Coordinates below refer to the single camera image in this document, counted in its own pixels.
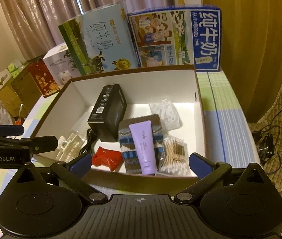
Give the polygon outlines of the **purple cosmetic tube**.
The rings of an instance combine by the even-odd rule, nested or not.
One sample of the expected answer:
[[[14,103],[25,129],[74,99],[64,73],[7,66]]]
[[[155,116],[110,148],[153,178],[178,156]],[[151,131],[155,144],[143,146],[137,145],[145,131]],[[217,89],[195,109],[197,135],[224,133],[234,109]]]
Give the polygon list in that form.
[[[129,125],[142,175],[155,175],[157,164],[154,151],[151,121]]]

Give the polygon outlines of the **red snack packet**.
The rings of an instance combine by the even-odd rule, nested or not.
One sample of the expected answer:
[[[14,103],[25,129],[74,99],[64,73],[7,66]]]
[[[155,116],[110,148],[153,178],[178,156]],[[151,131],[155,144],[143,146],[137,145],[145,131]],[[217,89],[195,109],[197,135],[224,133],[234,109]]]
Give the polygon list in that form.
[[[115,171],[123,163],[123,157],[120,151],[114,151],[98,147],[92,156],[92,164],[95,166],[105,166],[110,171]]]

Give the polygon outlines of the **cotton swabs pack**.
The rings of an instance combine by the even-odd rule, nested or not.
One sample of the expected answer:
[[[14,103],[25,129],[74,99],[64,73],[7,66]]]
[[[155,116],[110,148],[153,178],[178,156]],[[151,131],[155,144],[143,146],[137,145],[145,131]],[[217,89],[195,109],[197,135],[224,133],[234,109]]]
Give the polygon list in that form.
[[[175,136],[166,135],[163,140],[164,157],[159,164],[157,175],[185,177],[190,176],[187,144]]]

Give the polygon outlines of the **checked green blue tablecloth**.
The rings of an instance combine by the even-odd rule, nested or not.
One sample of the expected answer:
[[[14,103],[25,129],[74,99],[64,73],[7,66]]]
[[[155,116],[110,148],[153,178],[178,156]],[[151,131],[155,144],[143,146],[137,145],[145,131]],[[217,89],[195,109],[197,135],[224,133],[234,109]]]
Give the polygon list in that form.
[[[245,115],[225,73],[199,72],[197,77],[210,159],[225,160],[234,167],[258,162]],[[0,194],[15,172],[14,169],[0,169]]]

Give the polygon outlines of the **brown cardboard carton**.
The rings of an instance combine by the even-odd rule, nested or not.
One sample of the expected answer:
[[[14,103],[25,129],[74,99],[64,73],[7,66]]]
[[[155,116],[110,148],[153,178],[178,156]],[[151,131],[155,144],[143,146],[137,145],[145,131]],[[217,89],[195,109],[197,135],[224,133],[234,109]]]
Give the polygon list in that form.
[[[35,57],[26,62],[16,59],[0,72],[0,100],[13,118],[27,118],[41,97],[41,92],[28,69],[42,60],[42,57]]]

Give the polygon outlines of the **knitted blue brown sock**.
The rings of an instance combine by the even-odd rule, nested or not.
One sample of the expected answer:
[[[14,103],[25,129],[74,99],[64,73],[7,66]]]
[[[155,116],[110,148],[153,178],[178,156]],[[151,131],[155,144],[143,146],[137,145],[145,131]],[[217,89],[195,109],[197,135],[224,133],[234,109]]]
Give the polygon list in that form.
[[[155,175],[164,158],[159,115],[123,120],[119,124],[118,136],[126,172]]]

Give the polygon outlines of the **red gold gift box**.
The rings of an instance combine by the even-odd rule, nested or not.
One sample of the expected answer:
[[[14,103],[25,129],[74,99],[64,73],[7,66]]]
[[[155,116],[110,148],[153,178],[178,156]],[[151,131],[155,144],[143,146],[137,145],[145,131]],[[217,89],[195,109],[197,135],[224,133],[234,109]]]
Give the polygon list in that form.
[[[54,80],[44,61],[31,64],[28,71],[44,98],[60,91],[59,85]]]

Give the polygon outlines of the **white floss picks bag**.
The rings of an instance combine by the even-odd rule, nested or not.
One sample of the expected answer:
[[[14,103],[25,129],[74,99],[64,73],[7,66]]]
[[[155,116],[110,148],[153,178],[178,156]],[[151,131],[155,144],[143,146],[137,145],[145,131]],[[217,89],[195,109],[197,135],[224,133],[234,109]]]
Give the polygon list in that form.
[[[181,128],[181,119],[174,104],[164,99],[160,103],[149,104],[152,114],[159,115],[162,128],[165,132]]]

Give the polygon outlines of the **black rectangular product box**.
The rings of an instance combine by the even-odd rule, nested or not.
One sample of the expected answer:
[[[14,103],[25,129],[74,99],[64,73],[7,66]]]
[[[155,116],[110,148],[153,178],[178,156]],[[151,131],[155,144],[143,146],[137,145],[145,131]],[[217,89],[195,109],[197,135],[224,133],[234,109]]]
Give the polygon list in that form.
[[[119,123],[127,108],[123,91],[119,84],[102,88],[87,123],[101,142],[117,142]]]

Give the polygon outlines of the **white humidifier box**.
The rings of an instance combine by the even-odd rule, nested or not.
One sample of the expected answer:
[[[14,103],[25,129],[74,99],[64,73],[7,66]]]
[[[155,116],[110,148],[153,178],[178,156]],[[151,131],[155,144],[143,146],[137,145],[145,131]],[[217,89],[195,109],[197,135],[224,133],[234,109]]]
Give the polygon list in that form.
[[[81,76],[65,42],[50,49],[43,61],[59,87],[63,87],[70,79]]]

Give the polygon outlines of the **pink curtain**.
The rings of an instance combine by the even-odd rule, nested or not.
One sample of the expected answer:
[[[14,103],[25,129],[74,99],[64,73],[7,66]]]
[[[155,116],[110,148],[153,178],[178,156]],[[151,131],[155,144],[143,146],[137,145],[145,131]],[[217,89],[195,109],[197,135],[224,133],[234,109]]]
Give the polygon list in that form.
[[[59,25],[92,9],[121,0],[0,0],[6,20],[26,60],[63,43]],[[128,11],[173,5],[174,0],[124,0]]]

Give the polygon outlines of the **green blue milk carton box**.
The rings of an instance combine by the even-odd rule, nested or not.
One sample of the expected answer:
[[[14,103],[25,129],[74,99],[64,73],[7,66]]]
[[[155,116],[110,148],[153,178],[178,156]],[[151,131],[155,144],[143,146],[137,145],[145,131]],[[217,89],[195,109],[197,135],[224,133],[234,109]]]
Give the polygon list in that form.
[[[59,25],[81,75],[140,67],[124,0],[92,9]]]

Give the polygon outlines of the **blue white milk carton box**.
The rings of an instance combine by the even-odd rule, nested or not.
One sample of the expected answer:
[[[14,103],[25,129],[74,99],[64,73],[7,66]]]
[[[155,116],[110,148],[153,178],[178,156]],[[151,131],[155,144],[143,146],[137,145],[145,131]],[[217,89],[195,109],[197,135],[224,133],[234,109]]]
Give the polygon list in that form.
[[[194,65],[220,71],[222,11],[214,5],[168,6],[128,15],[143,67]]]

